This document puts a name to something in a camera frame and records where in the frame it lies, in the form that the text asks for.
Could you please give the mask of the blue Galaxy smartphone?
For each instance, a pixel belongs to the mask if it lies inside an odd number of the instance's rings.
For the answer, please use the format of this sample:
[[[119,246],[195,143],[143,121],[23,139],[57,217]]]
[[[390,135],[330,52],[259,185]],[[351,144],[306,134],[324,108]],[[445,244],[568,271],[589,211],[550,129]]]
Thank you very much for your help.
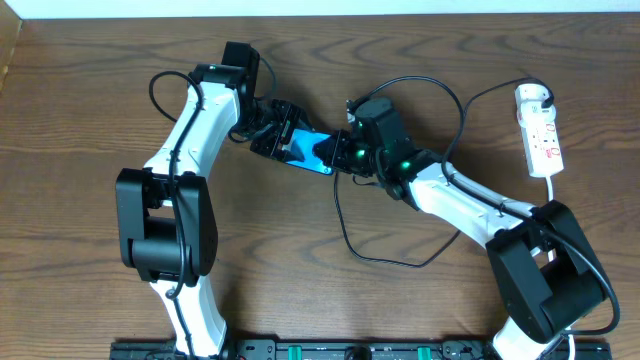
[[[330,167],[325,166],[323,161],[313,152],[316,144],[328,138],[328,134],[295,129],[291,141],[283,147],[285,151],[284,163],[321,175],[332,175],[334,171]]]

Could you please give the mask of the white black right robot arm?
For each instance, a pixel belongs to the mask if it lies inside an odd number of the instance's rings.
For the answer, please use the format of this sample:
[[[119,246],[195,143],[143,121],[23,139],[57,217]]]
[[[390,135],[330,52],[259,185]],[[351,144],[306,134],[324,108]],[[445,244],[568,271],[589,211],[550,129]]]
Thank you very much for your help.
[[[348,131],[313,147],[334,170],[375,177],[390,197],[456,227],[487,252],[509,314],[492,346],[502,359],[541,359],[612,288],[571,210],[514,201],[416,146],[387,98],[353,104]]]

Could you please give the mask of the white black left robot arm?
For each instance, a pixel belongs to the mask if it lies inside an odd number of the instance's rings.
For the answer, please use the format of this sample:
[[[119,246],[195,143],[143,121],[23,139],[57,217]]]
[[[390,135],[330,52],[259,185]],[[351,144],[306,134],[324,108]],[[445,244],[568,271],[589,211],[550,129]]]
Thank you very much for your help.
[[[249,141],[274,160],[300,160],[294,130],[310,129],[291,102],[258,97],[259,52],[227,42],[218,64],[182,74],[184,108],[158,152],[115,183],[121,259],[162,298],[176,332],[175,355],[227,359],[227,323],[209,278],[218,230],[208,177],[225,140]]]

